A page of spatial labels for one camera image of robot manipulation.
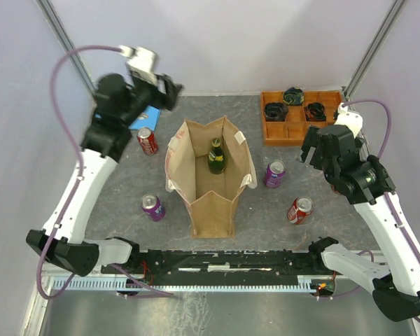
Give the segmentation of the purple soda can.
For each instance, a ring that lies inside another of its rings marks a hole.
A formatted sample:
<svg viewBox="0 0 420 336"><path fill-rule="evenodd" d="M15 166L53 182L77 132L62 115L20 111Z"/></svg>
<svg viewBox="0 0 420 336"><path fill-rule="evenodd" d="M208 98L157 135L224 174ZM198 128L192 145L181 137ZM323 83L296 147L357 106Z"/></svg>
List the purple soda can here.
<svg viewBox="0 0 420 336"><path fill-rule="evenodd" d="M263 183L268 188L278 188L281 185L285 173L285 164L280 160L273 160L267 165Z"/></svg>
<svg viewBox="0 0 420 336"><path fill-rule="evenodd" d="M141 208L152 221L158 222L165 217L165 209L156 195L144 195L141 198Z"/></svg>

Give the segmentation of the green glass bottle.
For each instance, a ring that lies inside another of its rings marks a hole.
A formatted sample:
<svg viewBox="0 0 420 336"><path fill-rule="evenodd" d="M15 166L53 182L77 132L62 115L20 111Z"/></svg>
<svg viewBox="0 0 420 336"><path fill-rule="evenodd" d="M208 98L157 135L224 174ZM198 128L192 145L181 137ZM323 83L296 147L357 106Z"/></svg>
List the green glass bottle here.
<svg viewBox="0 0 420 336"><path fill-rule="evenodd" d="M221 146L221 140L214 138L211 141L210 151L207 157L209 170L212 174L221 174L226 167L225 153Z"/></svg>

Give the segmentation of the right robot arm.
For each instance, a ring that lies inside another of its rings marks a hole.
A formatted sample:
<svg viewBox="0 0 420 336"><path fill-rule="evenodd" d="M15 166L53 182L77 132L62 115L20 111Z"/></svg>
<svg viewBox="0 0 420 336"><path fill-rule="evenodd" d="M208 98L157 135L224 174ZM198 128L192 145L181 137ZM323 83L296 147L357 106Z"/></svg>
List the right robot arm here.
<svg viewBox="0 0 420 336"><path fill-rule="evenodd" d="M379 158L362 160L360 142L346 125L308 128L301 148L304 162L313 148L310 164L345 196L366 222L385 265L376 265L327 237L310 245L308 268L317 274L332 270L369 292L388 319L420 320L420 243L400 205L396 187Z"/></svg>

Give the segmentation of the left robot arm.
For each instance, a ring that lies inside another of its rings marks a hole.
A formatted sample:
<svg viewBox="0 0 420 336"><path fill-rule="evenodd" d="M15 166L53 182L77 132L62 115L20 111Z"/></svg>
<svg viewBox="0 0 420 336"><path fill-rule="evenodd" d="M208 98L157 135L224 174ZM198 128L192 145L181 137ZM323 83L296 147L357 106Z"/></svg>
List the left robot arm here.
<svg viewBox="0 0 420 336"><path fill-rule="evenodd" d="M102 76L94 91L92 122L79 146L82 157L52 215L40 230L30 230L26 243L47 263L84 277L101 265L116 263L126 273L141 264L139 245L120 237L85 240L85 229L97 198L132 139L131 124L148 108L173 110L182 84L156 75L164 84L134 76L126 83L117 73Z"/></svg>

